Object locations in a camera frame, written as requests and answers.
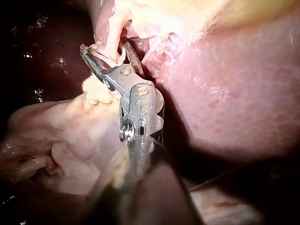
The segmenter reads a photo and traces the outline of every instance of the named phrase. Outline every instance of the laparoscopic clip applier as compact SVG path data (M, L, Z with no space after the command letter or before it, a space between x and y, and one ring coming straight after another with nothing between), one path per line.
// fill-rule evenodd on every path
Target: laparoscopic clip applier
M93 74L120 101L120 140L116 155L90 195L83 224L200 225L200 216L163 146L165 102L128 41L128 64L102 69L90 48L80 55Z

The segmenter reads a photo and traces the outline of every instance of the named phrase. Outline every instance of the shiny wet surface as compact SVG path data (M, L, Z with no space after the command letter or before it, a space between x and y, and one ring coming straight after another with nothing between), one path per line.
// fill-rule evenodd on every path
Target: shiny wet surface
M89 75L89 70L79 55L80 44L93 41L88 15L55 5L42 7L44 4L44 1L32 4L18 2L18 7L11 7L15 11L7 15L5 35L8 38L5 48L8 56L3 63L6 68L1 82L2 105L5 106L1 114L2 134L13 111L38 102L74 98L82 92L82 81ZM204 154L192 151L186 154L182 168L191 177L201 174L200 180L207 180L224 168L222 162ZM182 158L179 151L175 153L175 158ZM252 166L235 174L230 182L225 180L219 185L259 205L275 217L272 221L289 224L289 221L293 222L297 218L297 204L300 200L297 160L285 159L275 167L270 164ZM270 178L270 174L274 172L271 168L275 168L276 173ZM13 202L17 200L11 197L17 196L15 193L18 190L13 190L8 184L1 184L1 190L3 195L0 200L10 199L7 202L12 203L11 207L7 208L8 204L2 204L1 208L5 207L6 212L15 211ZM43 197L47 193L35 193L32 189L31 194ZM53 199L56 205L58 198ZM44 216L51 217L51 212L44 213ZM10 222L6 224L20 224L26 220L26 215L22 215L20 220L9 219Z

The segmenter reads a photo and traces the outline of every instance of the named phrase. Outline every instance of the metal rivet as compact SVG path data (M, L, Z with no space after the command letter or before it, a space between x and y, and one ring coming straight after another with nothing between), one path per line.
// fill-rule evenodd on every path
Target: metal rivet
M131 74L131 69L129 69L128 67L125 67L123 68L120 73L123 75L123 76L128 76L129 74Z
M147 95L148 93L149 93L149 90L145 86L139 87L137 90L138 95Z

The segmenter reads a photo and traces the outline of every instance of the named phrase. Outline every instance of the metal instrument jaw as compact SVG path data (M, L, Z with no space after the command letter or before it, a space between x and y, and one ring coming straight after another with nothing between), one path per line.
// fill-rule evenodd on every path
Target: metal instrument jaw
M90 52L82 44L80 55L95 76L111 90L117 90L120 101L120 140L136 135L152 136L162 142L165 102L161 92L154 83L141 78L141 63L131 44L123 44L129 64L123 64L109 70L102 69Z

